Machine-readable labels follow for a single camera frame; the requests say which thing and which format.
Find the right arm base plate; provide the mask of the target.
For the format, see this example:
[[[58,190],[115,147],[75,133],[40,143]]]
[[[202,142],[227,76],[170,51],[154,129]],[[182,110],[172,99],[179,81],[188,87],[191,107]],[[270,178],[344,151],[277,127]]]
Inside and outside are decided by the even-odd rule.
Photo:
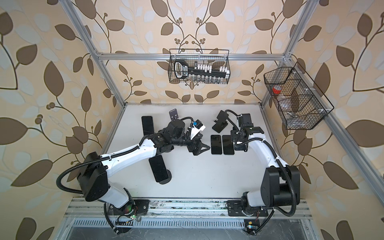
[[[240,200],[228,200],[226,208],[230,217],[267,217],[269,215],[268,210],[261,207],[250,207],[244,210]]]

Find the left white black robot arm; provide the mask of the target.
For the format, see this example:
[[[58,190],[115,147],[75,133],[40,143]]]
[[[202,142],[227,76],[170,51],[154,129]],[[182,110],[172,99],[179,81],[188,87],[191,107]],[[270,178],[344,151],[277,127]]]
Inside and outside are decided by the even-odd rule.
[[[56,185],[62,191],[83,195],[87,202],[102,201],[122,208],[129,202],[130,195],[126,190],[115,187],[109,181],[110,177],[141,160],[169,153],[175,146],[187,147],[194,156],[206,152],[210,147],[201,141],[201,132],[205,128],[200,120],[192,121],[189,127],[186,127],[184,119],[173,120],[157,133],[145,135],[134,146],[110,154],[88,154],[83,163],[61,173]],[[62,184],[62,179],[75,170],[79,170],[76,178],[80,190]]]

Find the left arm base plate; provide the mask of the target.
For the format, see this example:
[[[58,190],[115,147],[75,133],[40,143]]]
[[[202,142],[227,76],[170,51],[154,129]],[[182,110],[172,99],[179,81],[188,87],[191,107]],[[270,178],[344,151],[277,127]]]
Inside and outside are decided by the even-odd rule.
[[[107,213],[113,216],[121,216],[121,215],[145,215],[149,210],[150,200],[147,199],[136,199],[129,200],[121,208],[116,208],[113,205],[111,207],[107,207]]]

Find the black phone stand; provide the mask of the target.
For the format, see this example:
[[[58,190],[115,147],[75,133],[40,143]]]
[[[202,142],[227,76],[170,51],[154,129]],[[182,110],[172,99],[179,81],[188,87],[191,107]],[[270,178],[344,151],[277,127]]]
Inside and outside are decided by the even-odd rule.
[[[221,155],[223,153],[220,135],[211,135],[211,153],[212,155]]]
[[[222,144],[223,144],[223,153],[224,155],[234,155],[234,143],[232,142],[232,138],[230,135],[222,136]]]

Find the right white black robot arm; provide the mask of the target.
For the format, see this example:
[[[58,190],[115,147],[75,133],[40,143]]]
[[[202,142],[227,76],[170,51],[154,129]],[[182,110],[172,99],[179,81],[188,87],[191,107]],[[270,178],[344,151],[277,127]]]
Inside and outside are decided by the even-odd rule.
[[[236,114],[225,110],[225,116],[233,129],[231,142],[235,150],[252,151],[265,168],[259,190],[244,192],[241,197],[242,212],[254,215],[259,209],[278,210],[292,217],[300,203],[300,172],[289,166],[268,142],[261,127],[255,127],[250,114]]]

